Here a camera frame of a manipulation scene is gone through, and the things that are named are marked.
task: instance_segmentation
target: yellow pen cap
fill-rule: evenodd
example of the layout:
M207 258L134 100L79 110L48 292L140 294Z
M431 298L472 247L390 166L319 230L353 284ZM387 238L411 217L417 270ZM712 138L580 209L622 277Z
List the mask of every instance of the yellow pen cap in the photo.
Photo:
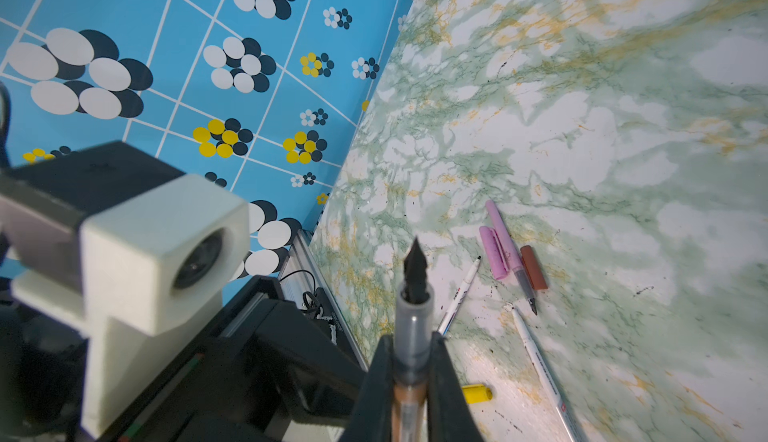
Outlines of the yellow pen cap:
M465 385L462 387L462 392L464 392L467 404L486 402L493 399L493 392L483 384Z

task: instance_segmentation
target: camera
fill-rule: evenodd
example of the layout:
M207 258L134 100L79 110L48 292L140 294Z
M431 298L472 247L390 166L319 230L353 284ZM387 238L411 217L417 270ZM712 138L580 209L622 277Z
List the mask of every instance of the camera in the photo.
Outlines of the camera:
M245 200L122 142L3 172L0 222L29 269L14 298L89 338L94 437L218 312L250 245Z

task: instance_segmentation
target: white marker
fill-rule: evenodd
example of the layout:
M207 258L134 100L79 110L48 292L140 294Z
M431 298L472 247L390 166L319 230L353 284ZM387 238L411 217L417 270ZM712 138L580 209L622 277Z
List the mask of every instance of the white marker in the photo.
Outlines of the white marker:
M571 442L584 442L584 439L581 438L580 432L576 428L576 424L568 414L568 408L565 407L565 402L563 402L563 398L560 395L560 390L558 390L557 386L554 385L554 380L552 379L552 375L547 369L547 364L544 363L541 352L538 351L536 343L531 338L531 333L528 332L528 328L525 327L523 317L521 317L520 313L514 309L514 305L508 303L508 307L512 307L514 326L518 328L518 333L520 333L520 338L523 339L523 345L525 346L525 350L528 351L528 356L533 362L533 366L536 369L536 373L538 374L538 379L542 382L542 386L544 386L544 392L547 393L549 399L552 401L554 409L557 410L558 415L560 416L560 420L562 420L563 425L568 432L568 438L571 440Z
M462 284L458 286L456 295L453 296L453 302L448 306L446 316L442 318L439 327L437 327L437 332L443 337L446 336L448 327L451 326L453 318L456 317L456 313L458 313L458 306L462 304L464 297L467 296L467 292L469 291L470 286L472 286L472 279L475 278L475 274L478 273L478 268L480 268L480 257L475 260L475 263L472 264L472 268L469 269L469 273L464 277Z

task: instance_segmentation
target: pen nib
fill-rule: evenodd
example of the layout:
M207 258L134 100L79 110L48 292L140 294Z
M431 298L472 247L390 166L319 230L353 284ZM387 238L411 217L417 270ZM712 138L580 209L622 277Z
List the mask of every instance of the pen nib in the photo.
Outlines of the pen nib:
M411 250L403 263L406 276L406 301L424 303L429 299L427 293L427 259L418 245L418 237L413 240Z

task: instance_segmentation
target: blue wallpaper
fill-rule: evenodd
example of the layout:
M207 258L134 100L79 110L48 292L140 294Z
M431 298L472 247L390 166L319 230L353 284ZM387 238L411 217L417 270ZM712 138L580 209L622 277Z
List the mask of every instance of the blue wallpaper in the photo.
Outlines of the blue wallpaper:
M258 201L271 269L259 229L314 228L412 1L0 0L11 162L126 141Z

